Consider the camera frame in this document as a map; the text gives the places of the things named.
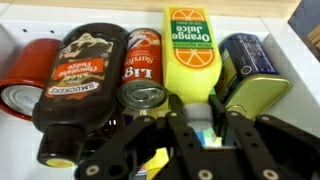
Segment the can lid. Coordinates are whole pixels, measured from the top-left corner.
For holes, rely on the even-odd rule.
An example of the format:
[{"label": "can lid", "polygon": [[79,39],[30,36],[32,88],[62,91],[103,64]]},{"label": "can lid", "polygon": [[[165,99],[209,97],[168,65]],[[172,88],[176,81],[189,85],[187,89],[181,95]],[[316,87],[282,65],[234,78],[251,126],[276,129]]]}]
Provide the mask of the can lid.
[{"label": "can lid", "polygon": [[27,116],[32,116],[34,105],[39,101],[42,89],[28,85],[12,85],[1,92],[3,102],[10,108]]},{"label": "can lid", "polygon": [[152,109],[166,101],[167,92],[154,81],[133,80],[119,88],[118,99],[123,105],[133,109]]}]

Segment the red label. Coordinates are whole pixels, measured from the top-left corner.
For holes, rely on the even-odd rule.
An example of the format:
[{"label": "red label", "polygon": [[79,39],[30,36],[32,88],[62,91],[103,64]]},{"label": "red label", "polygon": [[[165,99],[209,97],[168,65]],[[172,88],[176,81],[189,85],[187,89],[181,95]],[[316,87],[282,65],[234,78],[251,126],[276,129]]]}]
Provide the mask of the red label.
[{"label": "red label", "polygon": [[83,73],[102,73],[104,68],[104,59],[95,58],[90,60],[81,60],[80,62],[71,62],[61,64],[57,67],[53,80],[62,79],[68,75],[77,75]]},{"label": "red label", "polygon": [[150,79],[162,84],[160,35],[141,29],[132,32],[129,39],[122,83]]}]

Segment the wooden surface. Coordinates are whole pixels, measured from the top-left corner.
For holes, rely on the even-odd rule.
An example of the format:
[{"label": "wooden surface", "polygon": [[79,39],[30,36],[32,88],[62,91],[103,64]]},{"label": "wooden surface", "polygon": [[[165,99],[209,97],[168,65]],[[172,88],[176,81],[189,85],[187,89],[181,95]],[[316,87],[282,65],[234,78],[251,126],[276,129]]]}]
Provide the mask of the wooden surface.
[{"label": "wooden surface", "polygon": [[12,4],[162,12],[166,5],[205,6],[211,15],[289,19],[301,0],[0,0]]}]

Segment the metal can rim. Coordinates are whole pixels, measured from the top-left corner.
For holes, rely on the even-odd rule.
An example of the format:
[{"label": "metal can rim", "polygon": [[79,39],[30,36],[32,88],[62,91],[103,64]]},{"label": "metal can rim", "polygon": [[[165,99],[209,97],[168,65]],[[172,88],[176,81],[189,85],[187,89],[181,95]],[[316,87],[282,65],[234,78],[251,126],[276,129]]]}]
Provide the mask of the metal can rim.
[{"label": "metal can rim", "polygon": [[[132,103],[128,102],[128,99],[126,99],[124,93],[126,92],[126,88],[128,86],[130,86],[131,84],[137,83],[137,82],[148,82],[150,84],[153,84],[154,86],[160,88],[162,90],[162,92],[164,93],[163,97],[160,101],[158,101],[157,103],[150,105],[150,106],[144,106],[144,107],[137,107],[136,105],[132,105]],[[123,105],[125,105],[126,107],[132,108],[132,109],[136,109],[136,110],[145,110],[145,109],[153,109],[156,107],[159,107],[160,105],[162,105],[166,99],[167,99],[167,90],[165,89],[165,87],[163,87],[162,85],[160,85],[159,83],[157,83],[156,81],[153,80],[145,80],[145,79],[136,79],[136,80],[132,80],[130,82],[127,82],[123,85],[120,86],[120,88],[117,91],[117,98],[119,100],[119,102]]]}]

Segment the tin can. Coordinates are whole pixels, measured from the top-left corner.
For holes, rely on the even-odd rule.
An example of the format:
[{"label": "tin can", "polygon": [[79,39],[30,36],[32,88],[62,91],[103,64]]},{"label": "tin can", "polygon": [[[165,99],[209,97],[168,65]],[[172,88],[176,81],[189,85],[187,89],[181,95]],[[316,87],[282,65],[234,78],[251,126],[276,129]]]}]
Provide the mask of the tin can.
[{"label": "tin can", "polygon": [[126,107],[152,109],[166,101],[162,79],[161,36],[152,29],[136,29],[129,35],[118,99]]},{"label": "tin can", "polygon": [[289,89],[257,36],[233,34],[219,47],[223,69],[215,90],[229,111],[249,119],[270,107]]},{"label": "tin can", "polygon": [[60,41],[37,39],[27,44],[8,73],[0,80],[0,109],[15,117],[31,120]]}]

